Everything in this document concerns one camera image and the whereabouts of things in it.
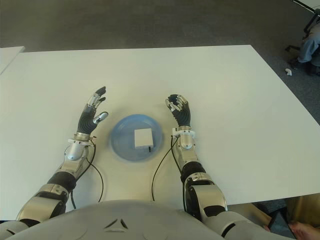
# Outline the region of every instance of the phone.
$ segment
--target phone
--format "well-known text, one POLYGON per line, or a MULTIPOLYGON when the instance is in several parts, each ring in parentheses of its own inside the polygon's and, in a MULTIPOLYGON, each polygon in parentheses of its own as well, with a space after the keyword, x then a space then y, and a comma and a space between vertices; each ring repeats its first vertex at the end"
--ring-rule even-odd
POLYGON ((291 231, 290 227, 288 226, 288 223, 286 222, 285 218, 279 211, 271 219, 268 228, 274 234, 278 234, 291 239, 297 239, 294 233, 291 231))

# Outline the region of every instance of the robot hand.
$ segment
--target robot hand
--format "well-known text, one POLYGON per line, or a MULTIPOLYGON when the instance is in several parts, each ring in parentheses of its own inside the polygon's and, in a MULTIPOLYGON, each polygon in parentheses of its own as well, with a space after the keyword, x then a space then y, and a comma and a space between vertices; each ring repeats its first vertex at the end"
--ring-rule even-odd
POLYGON ((181 126, 189 126, 191 114, 189 109, 188 101, 182 96, 177 94, 170 95, 165 100, 166 106, 172 112, 175 120, 177 121, 179 127, 181 126))
POLYGON ((95 117, 97 107, 100 103, 106 100, 105 97, 101 97, 105 93, 106 87, 104 86, 97 90, 91 96, 88 103, 84 106, 78 123, 78 133, 90 135, 92 131, 97 127, 98 123, 108 117, 109 114, 106 111, 101 112, 95 117))

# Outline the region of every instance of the robotic arm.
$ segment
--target robotic arm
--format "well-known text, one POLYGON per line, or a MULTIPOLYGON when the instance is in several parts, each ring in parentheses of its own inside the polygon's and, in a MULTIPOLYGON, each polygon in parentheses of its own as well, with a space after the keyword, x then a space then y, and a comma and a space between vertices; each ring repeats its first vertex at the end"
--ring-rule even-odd
POLYGON ((80 116, 77 132, 68 140, 71 145, 64 153, 63 164, 47 184, 23 206, 16 218, 17 221, 31 227, 65 213, 69 194, 84 172, 84 161, 88 156, 89 146, 93 145, 91 133, 108 116, 106 111, 95 116, 99 104, 106 100, 102 97, 105 93, 104 86, 90 97, 80 116))
POLYGON ((172 136, 178 138, 173 148, 178 156, 180 178, 185 187, 186 212, 225 239, 289 239, 267 232, 244 216, 228 211, 224 194, 206 173, 196 155, 196 134, 190 124, 188 101, 182 95, 173 94, 165 100, 165 104, 178 123, 178 129, 172 129, 172 136))

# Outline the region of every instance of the person's hand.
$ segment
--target person's hand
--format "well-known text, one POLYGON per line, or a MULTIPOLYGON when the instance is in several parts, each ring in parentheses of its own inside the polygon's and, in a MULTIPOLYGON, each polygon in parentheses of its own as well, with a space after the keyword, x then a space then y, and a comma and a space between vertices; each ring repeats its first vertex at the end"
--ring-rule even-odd
POLYGON ((320 229, 309 224, 294 222, 289 227, 298 240, 320 240, 320 229))

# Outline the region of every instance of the blue plate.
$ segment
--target blue plate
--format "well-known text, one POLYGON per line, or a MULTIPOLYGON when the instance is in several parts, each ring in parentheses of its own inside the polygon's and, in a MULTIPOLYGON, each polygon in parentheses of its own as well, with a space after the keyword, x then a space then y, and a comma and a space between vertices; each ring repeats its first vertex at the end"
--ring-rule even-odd
POLYGON ((111 133, 111 145, 114 152, 123 159, 140 161, 151 157, 162 143, 162 129, 151 117, 134 114, 119 121, 111 133), (152 129, 153 149, 135 148, 135 129, 152 129))

